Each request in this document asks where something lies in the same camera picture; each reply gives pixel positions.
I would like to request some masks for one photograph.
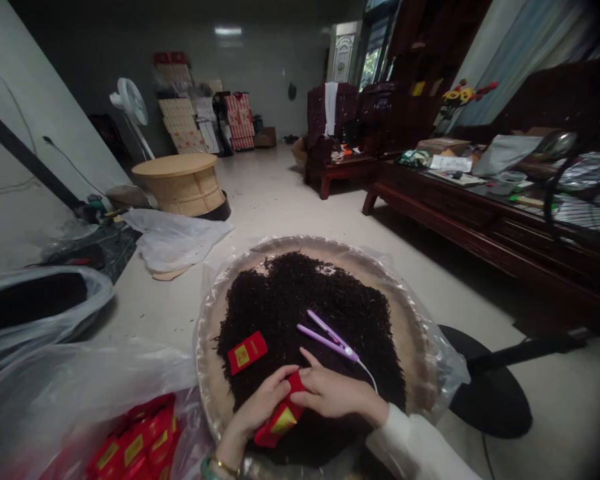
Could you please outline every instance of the purple hair straightener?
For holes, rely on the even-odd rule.
[[[324,330],[325,332],[327,332],[328,336],[330,336],[332,338],[332,340],[326,339],[326,338],[318,335],[317,333],[312,332],[311,330],[309,330],[308,328],[306,328],[306,327],[304,327],[304,326],[302,326],[300,324],[297,325],[298,330],[300,330],[305,335],[310,336],[312,339],[318,340],[318,342],[322,343],[324,346],[330,348],[334,352],[339,353],[344,358],[347,358],[347,359],[351,360],[354,363],[358,363],[362,368],[364,368],[364,370],[371,377],[371,381],[373,382],[373,389],[377,393],[378,392],[378,387],[375,384],[375,380],[373,378],[373,375],[365,367],[365,364],[360,361],[360,357],[358,356],[358,354],[356,354],[356,352],[354,352],[353,349],[350,346],[348,346],[345,343],[345,341],[342,340],[342,338],[340,338],[338,336],[338,334],[336,332],[334,332],[333,330],[331,330],[329,328],[329,326],[324,321],[322,321],[322,319],[320,317],[318,317],[314,312],[312,312],[311,310],[307,310],[307,314],[310,316],[310,318],[314,322],[316,322],[318,324],[318,326],[320,326],[320,328],[322,328],[322,330]]]

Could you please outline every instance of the person's hand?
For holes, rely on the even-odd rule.
[[[298,370],[298,365],[285,365],[278,368],[268,377],[258,390],[242,404],[229,422],[222,440],[216,450],[218,460],[225,463],[232,470],[238,470],[242,463],[245,446],[254,434],[273,413],[274,408],[290,392],[291,385],[285,380],[290,374]],[[225,472],[212,466],[220,476],[227,478]]]
[[[324,368],[304,348],[300,352],[311,367],[300,370],[300,380],[307,391],[292,393],[292,402],[327,418],[359,413],[374,428],[387,422],[389,404],[368,383]]]

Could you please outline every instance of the tile floor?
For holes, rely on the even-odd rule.
[[[512,325],[542,321],[552,300],[533,295],[516,280],[378,201],[362,215],[365,192],[347,181],[332,183],[328,200],[318,197],[295,168],[287,146],[219,159],[217,176],[233,210],[235,230],[198,264],[172,282],[157,282],[134,255],[115,286],[96,337],[146,337],[191,348],[194,320],[213,267],[235,250],[266,235],[307,233],[368,246],[392,255],[434,321],[458,328],[490,349],[520,342]],[[534,416],[523,438],[487,438],[498,480],[588,477],[600,452],[600,339],[579,351],[551,355],[511,368]],[[447,412],[438,427],[466,462],[490,478],[480,434]]]

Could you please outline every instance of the table leg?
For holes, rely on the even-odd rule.
[[[331,185],[331,178],[327,175],[322,176],[322,186],[320,188],[320,199],[326,200],[329,198],[329,186]]]
[[[367,192],[367,197],[365,198],[365,204],[362,206],[362,213],[365,215],[373,214],[373,206],[375,205],[375,201],[378,198],[378,194],[374,192],[373,186],[369,186],[369,190]]]

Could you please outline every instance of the flower vase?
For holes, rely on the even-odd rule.
[[[451,124],[451,118],[452,117],[443,117],[438,122],[438,125],[436,125],[435,131],[433,132],[434,138],[444,137],[445,136],[445,134],[446,134],[446,132],[449,129],[449,126]]]

